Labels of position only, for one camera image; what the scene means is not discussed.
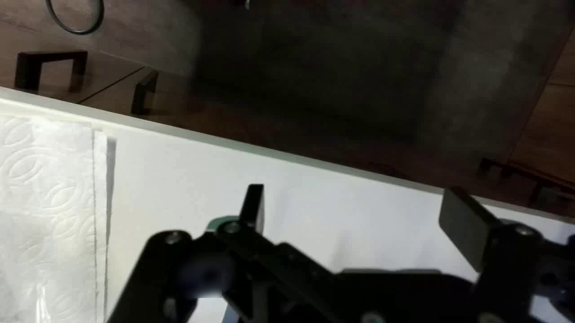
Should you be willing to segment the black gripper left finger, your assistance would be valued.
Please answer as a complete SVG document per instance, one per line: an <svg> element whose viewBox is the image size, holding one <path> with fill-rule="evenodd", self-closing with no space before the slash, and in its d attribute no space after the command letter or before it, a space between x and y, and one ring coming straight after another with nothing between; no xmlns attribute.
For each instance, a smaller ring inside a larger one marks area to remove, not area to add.
<svg viewBox="0 0 575 323"><path fill-rule="evenodd" d="M202 237L152 235L109 323L190 323L206 296L222 296L233 323L330 323L332 273L263 237L263 216L265 187L251 185L240 216L215 219Z"/></svg>

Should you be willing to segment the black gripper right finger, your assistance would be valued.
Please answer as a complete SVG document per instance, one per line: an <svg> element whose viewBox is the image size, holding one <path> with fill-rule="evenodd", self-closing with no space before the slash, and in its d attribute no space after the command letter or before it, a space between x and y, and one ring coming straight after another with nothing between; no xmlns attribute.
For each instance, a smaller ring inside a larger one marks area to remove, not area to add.
<svg viewBox="0 0 575 323"><path fill-rule="evenodd" d="M533 300L542 296L575 322L574 239L549 241L540 230L500 219L463 189L447 189L439 226L479 273L472 305L479 320L542 323Z"/></svg>

